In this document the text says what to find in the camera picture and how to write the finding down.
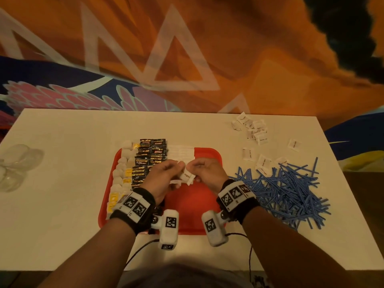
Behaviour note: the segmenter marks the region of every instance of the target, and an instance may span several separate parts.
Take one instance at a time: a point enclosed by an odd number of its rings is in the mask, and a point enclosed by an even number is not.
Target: black wristband
[[[151,227],[152,213],[153,213],[153,210],[154,210],[154,208],[156,206],[156,201],[155,201],[155,198],[153,197],[153,195],[151,193],[149,193],[144,188],[140,188],[140,187],[139,188],[135,188],[135,189],[133,189],[133,192],[141,195],[142,198],[144,200],[146,200],[147,203],[150,204],[150,206],[148,208],[146,208],[144,213],[142,213],[139,221],[137,223],[134,222],[128,216],[127,213],[122,212],[119,209],[115,209],[113,211],[113,213],[111,214],[110,218],[119,218],[119,219],[121,219],[122,221],[127,223],[132,228],[132,230],[135,232],[135,234],[137,235],[139,232],[143,232],[145,230],[148,230]],[[127,200],[127,198],[129,198],[129,196],[127,196],[125,198],[123,197],[118,203],[124,203]]]
[[[226,180],[220,191],[224,190],[227,186],[229,186],[234,182],[236,181],[233,179]],[[237,220],[238,222],[240,222],[240,224],[243,224],[243,220],[245,216],[248,214],[248,212],[250,212],[253,208],[260,206],[260,203],[258,202],[258,200],[255,197],[252,197],[241,202],[240,204],[237,205],[237,207],[234,210],[232,210],[231,212],[228,212],[228,210],[226,209],[225,205],[223,204],[223,202],[219,197],[216,199],[216,201],[220,205],[220,208],[224,210],[226,213],[228,213],[229,218],[231,218],[232,220]]]

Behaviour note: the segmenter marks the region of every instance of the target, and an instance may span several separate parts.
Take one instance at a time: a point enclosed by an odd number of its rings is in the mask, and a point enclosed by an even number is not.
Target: table
[[[332,215],[325,227],[299,232],[348,270],[381,270],[384,260],[358,204],[315,117],[251,115],[264,119],[270,142],[257,146],[246,132],[232,129],[234,114],[80,111],[25,109],[0,144],[0,152],[26,144],[45,152],[41,165],[28,173],[22,186],[0,193],[0,270],[54,270],[98,232],[98,212],[114,155],[125,140],[166,138],[170,145],[211,147],[220,152],[223,167],[233,175],[242,160],[242,148],[275,160],[286,156],[293,164],[313,164],[319,157],[315,194],[329,198]],[[300,152],[287,148],[290,138],[303,144]],[[239,223],[227,232],[243,232]],[[133,254],[156,235],[139,235]],[[250,243],[231,236],[213,248],[205,236],[179,236],[174,251],[157,244],[144,248],[127,267],[154,266],[190,257],[226,270],[248,270]],[[252,254],[252,270],[262,270]]]

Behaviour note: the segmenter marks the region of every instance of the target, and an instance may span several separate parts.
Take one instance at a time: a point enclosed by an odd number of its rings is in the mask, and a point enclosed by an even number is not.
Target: person's left hand
[[[170,181],[180,174],[184,168],[184,162],[177,163],[175,160],[166,160],[156,164],[140,187],[151,193],[156,200],[156,205],[159,205],[164,200],[167,192],[170,191]]]

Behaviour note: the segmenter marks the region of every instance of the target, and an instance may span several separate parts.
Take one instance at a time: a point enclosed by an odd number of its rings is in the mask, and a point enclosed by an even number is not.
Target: mural
[[[364,120],[366,131],[380,112],[359,115],[384,105],[383,9],[382,0],[0,0],[0,127],[26,107],[309,115],[344,169],[380,165],[379,143],[349,125]]]

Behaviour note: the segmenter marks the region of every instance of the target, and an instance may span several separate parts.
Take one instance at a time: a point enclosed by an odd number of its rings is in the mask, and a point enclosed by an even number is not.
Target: person's right hand
[[[185,168],[192,174],[198,176],[195,180],[201,180],[208,188],[217,195],[223,184],[228,180],[228,175],[223,167],[215,159],[198,158],[190,161]]]

